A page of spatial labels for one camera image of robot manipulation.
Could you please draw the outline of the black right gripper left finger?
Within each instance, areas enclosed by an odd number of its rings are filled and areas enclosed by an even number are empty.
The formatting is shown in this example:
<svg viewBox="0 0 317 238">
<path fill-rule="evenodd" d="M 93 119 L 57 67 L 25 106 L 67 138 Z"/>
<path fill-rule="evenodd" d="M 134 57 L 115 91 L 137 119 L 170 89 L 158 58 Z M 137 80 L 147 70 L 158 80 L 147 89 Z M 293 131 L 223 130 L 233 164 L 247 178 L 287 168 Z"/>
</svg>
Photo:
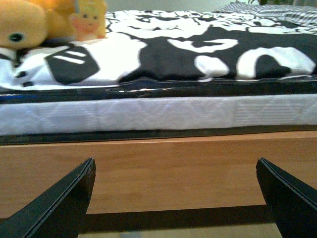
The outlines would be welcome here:
<svg viewBox="0 0 317 238">
<path fill-rule="evenodd" d="M 76 238 L 91 201 L 96 164 L 88 158 L 0 225 L 2 238 Z"/>
</svg>

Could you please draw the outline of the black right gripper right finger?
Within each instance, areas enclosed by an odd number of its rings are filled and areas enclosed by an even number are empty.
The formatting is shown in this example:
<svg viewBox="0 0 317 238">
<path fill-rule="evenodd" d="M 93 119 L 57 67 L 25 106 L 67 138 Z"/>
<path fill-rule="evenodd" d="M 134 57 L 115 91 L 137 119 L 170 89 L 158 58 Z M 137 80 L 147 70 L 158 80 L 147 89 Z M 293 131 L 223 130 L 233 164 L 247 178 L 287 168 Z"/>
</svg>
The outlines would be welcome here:
<svg viewBox="0 0 317 238">
<path fill-rule="evenodd" d="M 267 207 L 283 238 L 317 236 L 317 190 L 265 158 L 256 165 Z"/>
</svg>

